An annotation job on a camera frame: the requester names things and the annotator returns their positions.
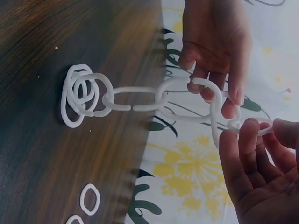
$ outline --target wood grain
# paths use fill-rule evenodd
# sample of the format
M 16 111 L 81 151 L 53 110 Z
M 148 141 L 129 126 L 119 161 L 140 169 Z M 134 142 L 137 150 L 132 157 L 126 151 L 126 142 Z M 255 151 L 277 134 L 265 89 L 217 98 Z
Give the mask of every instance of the wood grain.
M 158 86 L 160 0 L 0 0 L 0 7 L 0 223 L 58 224 L 73 214 L 86 224 L 123 223 L 152 113 L 111 112 L 71 129 L 60 117 L 62 84 L 71 65 L 86 63 L 114 87 Z M 152 100 L 116 95 L 120 104 Z M 92 217 L 79 207 L 88 183 L 101 193 Z M 85 204 L 93 203 L 88 192 Z

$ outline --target floral tablecloth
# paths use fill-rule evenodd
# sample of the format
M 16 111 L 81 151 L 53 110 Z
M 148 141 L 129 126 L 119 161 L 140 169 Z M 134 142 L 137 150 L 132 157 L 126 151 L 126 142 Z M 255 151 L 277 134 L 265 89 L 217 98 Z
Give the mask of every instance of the floral tablecloth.
M 243 0 L 254 49 L 242 117 L 280 117 L 298 121 L 298 0 Z M 187 77 L 178 66 L 182 49 L 184 0 L 162 0 L 167 73 Z M 186 116 L 209 113 L 209 104 L 185 84 L 167 90 L 169 112 Z M 227 120 L 218 118 L 219 132 Z M 126 224 L 234 224 L 235 211 L 224 184 L 209 123 L 174 122 L 159 112 L 136 181 Z

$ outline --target green leaf print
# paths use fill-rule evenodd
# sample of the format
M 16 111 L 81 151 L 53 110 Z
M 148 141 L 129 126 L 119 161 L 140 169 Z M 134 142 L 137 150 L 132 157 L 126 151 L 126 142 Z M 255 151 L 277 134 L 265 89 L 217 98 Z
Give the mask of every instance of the green leaf print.
M 241 106 L 241 108 L 244 108 L 244 109 L 247 109 L 250 111 L 256 111 L 256 112 L 259 112 L 262 110 L 260 105 L 258 105 L 257 103 L 255 103 L 249 99 L 244 100 L 244 104 L 243 104 L 243 106 Z
M 162 214 L 162 210 L 156 206 L 154 203 L 152 202 L 148 202 L 148 201 L 144 201 L 144 200 L 136 200 L 136 195 L 142 191 L 146 191 L 150 188 L 150 186 L 148 184 L 139 184 L 135 186 L 133 195 L 132 195 L 132 200 L 131 200 L 131 204 L 130 204 L 130 208 L 128 211 L 128 215 L 130 216 L 131 220 L 135 223 L 135 224 L 149 224 L 148 221 L 146 221 L 143 217 L 142 217 L 142 211 L 140 209 L 146 209 L 148 211 L 150 211 L 151 213 L 155 214 L 155 215 L 161 215 Z
M 165 128 L 165 126 L 161 123 L 152 121 L 150 126 L 149 126 L 149 130 L 150 131 L 162 131 Z

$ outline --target coiled chain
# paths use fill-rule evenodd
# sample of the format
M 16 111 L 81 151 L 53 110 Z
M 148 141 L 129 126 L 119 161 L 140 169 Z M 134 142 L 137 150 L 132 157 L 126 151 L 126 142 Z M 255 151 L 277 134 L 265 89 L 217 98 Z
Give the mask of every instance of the coiled chain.
M 107 88 L 107 93 L 104 94 L 102 102 L 105 109 L 102 111 L 95 111 L 95 107 L 98 104 L 100 91 L 95 79 L 101 80 Z M 87 81 L 91 84 L 91 90 L 87 92 Z M 230 99 L 227 91 L 221 91 L 216 84 L 213 82 L 202 79 L 194 78 L 192 80 L 195 84 L 204 85 L 210 88 L 215 96 L 210 104 L 210 113 L 203 117 L 188 117 L 182 115 L 176 115 L 169 113 L 164 105 L 167 103 L 167 95 L 165 90 L 175 83 L 189 83 L 190 78 L 188 77 L 172 77 L 165 80 L 157 89 L 150 87 L 120 87 L 114 89 L 109 79 L 100 73 L 93 73 L 92 70 L 86 64 L 73 65 L 67 72 L 67 76 L 64 81 L 62 97 L 61 97 L 61 115 L 68 127 L 76 128 L 82 122 L 85 116 L 87 117 L 105 117 L 112 110 L 115 111 L 130 111 L 130 105 L 119 105 L 115 104 L 115 94 L 123 92 L 147 92 L 155 94 L 155 103 L 150 105 L 134 105 L 133 110 L 139 112 L 148 112 L 158 110 L 162 115 L 171 120 L 186 121 L 192 123 L 203 123 L 211 121 L 212 138 L 214 144 L 219 148 L 219 136 L 217 132 L 216 118 L 219 116 L 222 107 L 222 97 Z M 82 88 L 82 97 L 79 97 L 79 88 Z M 71 121 L 66 113 L 66 101 L 71 108 L 78 114 L 79 118 L 76 121 Z M 87 109 L 86 103 L 92 101 L 92 105 Z M 232 130 L 236 134 L 239 133 L 242 123 L 244 122 L 241 118 L 240 107 L 235 105 L 236 118 L 228 122 L 228 129 Z M 256 118 L 259 122 L 267 122 L 272 124 L 269 119 Z M 258 136 L 265 135 L 272 131 L 272 127 L 258 131 Z

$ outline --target plastic chain link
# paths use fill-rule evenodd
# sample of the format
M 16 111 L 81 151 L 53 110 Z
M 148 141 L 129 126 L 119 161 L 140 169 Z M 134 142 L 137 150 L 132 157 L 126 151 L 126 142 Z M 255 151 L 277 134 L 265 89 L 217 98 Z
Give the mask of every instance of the plastic chain link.
M 100 91 L 95 79 L 101 80 L 107 88 L 107 93 L 104 94 L 102 102 L 105 109 L 102 111 L 95 111 L 95 107 L 100 97 Z M 91 90 L 87 92 L 87 81 L 91 84 Z M 82 122 L 85 116 L 87 117 L 105 117 L 112 110 L 115 111 L 130 111 L 130 105 L 119 105 L 114 103 L 115 94 L 123 92 L 147 92 L 155 94 L 155 103 L 151 105 L 134 105 L 133 110 L 139 112 L 148 111 L 160 111 L 162 115 L 171 120 L 186 121 L 192 123 L 203 123 L 211 121 L 212 138 L 214 144 L 219 148 L 219 136 L 217 132 L 216 118 L 219 116 L 222 107 L 222 98 L 229 98 L 227 91 L 221 91 L 217 85 L 213 82 L 202 79 L 194 78 L 192 81 L 198 85 L 204 85 L 210 88 L 215 96 L 210 103 L 210 113 L 203 117 L 189 117 L 169 113 L 164 105 L 167 103 L 167 96 L 165 90 L 175 83 L 189 83 L 191 80 L 188 77 L 172 77 L 165 80 L 157 89 L 150 87 L 120 87 L 114 89 L 109 79 L 100 73 L 93 73 L 92 70 L 86 64 L 73 65 L 67 72 L 67 76 L 64 81 L 62 97 L 61 97 L 61 115 L 68 127 L 76 128 Z M 82 96 L 79 97 L 79 88 L 82 88 Z M 66 113 L 66 101 L 70 107 L 78 114 L 79 118 L 76 121 L 71 121 Z M 92 105 L 86 109 L 86 103 L 92 101 Z M 236 106 L 236 118 L 228 122 L 228 129 L 232 130 L 236 134 L 239 134 L 240 128 L 244 122 L 241 117 L 240 107 Z M 269 119 L 256 118 L 259 122 L 267 122 L 272 125 L 272 121 Z M 258 136 L 265 135 L 272 131 L 272 126 L 258 131 Z

